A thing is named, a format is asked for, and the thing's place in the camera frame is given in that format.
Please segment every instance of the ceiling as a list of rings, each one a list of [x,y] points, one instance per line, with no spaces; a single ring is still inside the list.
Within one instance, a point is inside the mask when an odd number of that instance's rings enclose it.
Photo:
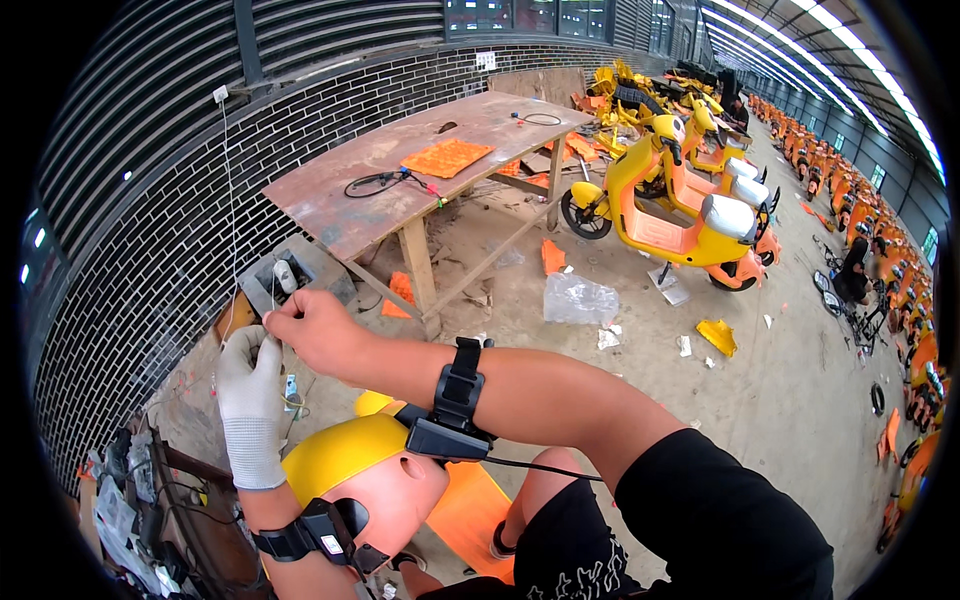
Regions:
[[[915,90],[897,71],[893,53],[861,21],[854,2],[700,0],[700,5],[718,61],[820,96],[869,121],[943,179],[940,156],[910,102]]]

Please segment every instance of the white seat cover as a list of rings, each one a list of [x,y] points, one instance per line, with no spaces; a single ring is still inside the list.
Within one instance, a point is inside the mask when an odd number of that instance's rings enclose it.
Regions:
[[[760,208],[760,205],[770,198],[770,190],[753,178],[738,175],[733,178],[733,183],[730,185],[730,195],[753,208]]]
[[[704,198],[700,214],[707,227],[737,240],[753,237],[756,231],[754,210],[733,198],[710,194]]]
[[[740,160],[739,158],[728,158],[727,164],[723,166],[723,170],[725,174],[731,177],[743,175],[750,180],[755,178],[757,174],[757,169],[754,165],[750,164],[746,160]]]

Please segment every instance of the white work glove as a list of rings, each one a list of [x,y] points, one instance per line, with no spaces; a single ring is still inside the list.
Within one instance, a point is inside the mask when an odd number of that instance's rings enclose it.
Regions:
[[[271,490],[287,480],[277,428],[283,417],[283,348],[262,325],[237,329],[217,361],[215,385],[233,485]]]

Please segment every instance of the brick wall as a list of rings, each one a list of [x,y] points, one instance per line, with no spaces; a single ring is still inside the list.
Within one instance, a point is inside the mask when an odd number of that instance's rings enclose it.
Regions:
[[[36,417],[51,465],[75,493],[73,473],[142,408],[210,327],[243,271],[299,228],[260,190],[347,140],[425,108],[483,91],[474,54],[497,53],[497,72],[598,66],[623,58],[662,73],[643,53],[562,44],[442,46],[277,94],[228,124],[231,208],[223,130],[159,175],[86,255],[47,336],[36,378]]]

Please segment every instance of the worker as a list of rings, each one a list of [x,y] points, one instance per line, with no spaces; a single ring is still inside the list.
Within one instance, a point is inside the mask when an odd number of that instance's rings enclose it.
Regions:
[[[863,306],[870,304],[871,279],[878,275],[876,262],[872,260],[875,255],[887,255],[886,240],[877,235],[868,242],[863,231],[858,229],[843,267],[833,278],[833,288],[840,300]]]
[[[280,465],[280,341],[321,375],[428,410],[457,352],[376,335],[325,291],[298,290],[264,315],[264,325],[234,332],[215,374],[234,484],[255,533],[282,529],[302,510]],[[567,448],[583,452],[631,534],[666,560],[671,581],[653,582],[644,598],[707,597],[720,588],[737,597],[831,597],[833,549],[804,510],[640,390],[586,363],[532,349],[484,348],[476,371],[485,378],[473,414],[477,427],[553,446],[539,462],[567,470],[580,470]],[[411,555],[398,555],[392,566],[419,600],[618,598],[641,591],[583,479],[531,470],[491,543],[495,557],[516,556],[514,586],[477,577],[443,587]],[[355,597],[353,571],[320,552],[292,562],[260,556],[281,600]]]
[[[745,132],[747,123],[750,122],[750,112],[743,106],[743,100],[739,96],[733,99],[733,124],[739,126]]]

